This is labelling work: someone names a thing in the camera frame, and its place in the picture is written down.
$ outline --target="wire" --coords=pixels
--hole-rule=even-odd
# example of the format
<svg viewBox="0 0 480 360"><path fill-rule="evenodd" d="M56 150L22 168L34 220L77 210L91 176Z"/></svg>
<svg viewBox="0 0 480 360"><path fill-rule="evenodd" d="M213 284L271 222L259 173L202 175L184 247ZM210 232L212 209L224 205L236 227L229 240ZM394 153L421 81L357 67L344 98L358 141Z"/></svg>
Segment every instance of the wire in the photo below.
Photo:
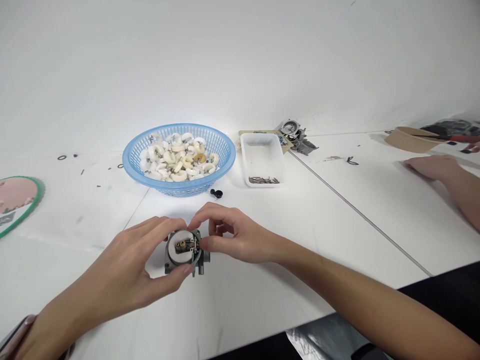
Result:
<svg viewBox="0 0 480 360"><path fill-rule="evenodd" d="M347 159L346 159L346 162L351 164L351 165L358 165L359 163L358 162L355 162L355 161L352 161L354 157L353 156L349 156Z"/></svg>

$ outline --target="carburetor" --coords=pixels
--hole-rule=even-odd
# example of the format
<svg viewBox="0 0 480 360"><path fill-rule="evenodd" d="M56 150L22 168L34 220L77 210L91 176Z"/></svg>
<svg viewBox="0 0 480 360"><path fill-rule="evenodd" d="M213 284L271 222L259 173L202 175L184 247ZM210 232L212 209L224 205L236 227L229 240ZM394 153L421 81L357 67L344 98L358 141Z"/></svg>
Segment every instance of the carburetor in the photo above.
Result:
<svg viewBox="0 0 480 360"><path fill-rule="evenodd" d="M203 275L204 263L210 262L210 252L200 248L200 239L198 229L172 232L166 243L165 274L170 274L180 265L191 264L193 277L195 277L196 267L198 267L198 273Z"/></svg>

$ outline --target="white table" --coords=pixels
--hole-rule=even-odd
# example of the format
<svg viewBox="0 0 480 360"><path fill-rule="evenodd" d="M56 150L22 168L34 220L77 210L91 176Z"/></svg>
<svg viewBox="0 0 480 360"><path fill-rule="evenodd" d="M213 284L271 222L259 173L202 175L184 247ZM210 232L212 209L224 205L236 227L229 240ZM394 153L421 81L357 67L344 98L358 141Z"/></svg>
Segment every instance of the white table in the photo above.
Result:
<svg viewBox="0 0 480 360"><path fill-rule="evenodd" d="M257 189L245 184L238 156L214 185L224 193L219 204L237 207L261 225L394 288L427 277L291 154L284 159L285 187ZM43 180L46 193L31 216L0 240L0 286L8 289L0 296L0 334L74 281L125 226L154 215L189 222L215 200L208 192L173 198L148 190L117 169L119 163L119 153L36 158L22 173ZM20 175L20 168L16 160L0 163L2 177ZM208 232L205 226L200 231ZM164 274L163 260L159 246L147 263L153 277ZM80 340L74 358L206 359L332 312L279 266L213 254L205 275L94 329Z"/></svg>
<svg viewBox="0 0 480 360"><path fill-rule="evenodd" d="M313 136L309 140L319 149L309 156L295 154L431 274L480 261L480 236L443 185L426 181L401 163L417 156L450 154L478 176L479 154L461 153L464 144L441 144L428 154L415 154L386 144L386 136ZM349 156L359 165L348 164Z"/></svg>

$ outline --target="right hand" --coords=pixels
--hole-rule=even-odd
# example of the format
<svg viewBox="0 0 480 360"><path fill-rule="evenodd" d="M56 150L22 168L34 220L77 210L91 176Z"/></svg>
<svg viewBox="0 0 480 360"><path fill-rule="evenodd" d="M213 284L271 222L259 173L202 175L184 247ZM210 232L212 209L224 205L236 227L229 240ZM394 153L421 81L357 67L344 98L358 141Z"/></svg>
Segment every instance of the right hand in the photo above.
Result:
<svg viewBox="0 0 480 360"><path fill-rule="evenodd" d="M246 263L278 263L284 256L285 245L290 242L260 226L239 209L213 202L197 211L188 229L197 229L206 220L209 220L210 236L201 239L200 247ZM223 237L224 233L233 234L233 238Z"/></svg>
<svg viewBox="0 0 480 360"><path fill-rule="evenodd" d="M432 180L445 181L463 171L455 157L450 155L413 157L403 163Z"/></svg>

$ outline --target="white backdrop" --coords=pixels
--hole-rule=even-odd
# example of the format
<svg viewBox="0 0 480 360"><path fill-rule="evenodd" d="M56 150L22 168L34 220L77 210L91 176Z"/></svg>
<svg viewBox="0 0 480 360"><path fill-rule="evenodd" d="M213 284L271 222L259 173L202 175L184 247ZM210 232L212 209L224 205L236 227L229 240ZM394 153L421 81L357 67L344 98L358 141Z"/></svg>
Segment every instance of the white backdrop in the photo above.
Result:
<svg viewBox="0 0 480 360"><path fill-rule="evenodd" d="M478 119L479 64L475 0L0 0L0 154L118 151L181 121Z"/></svg>

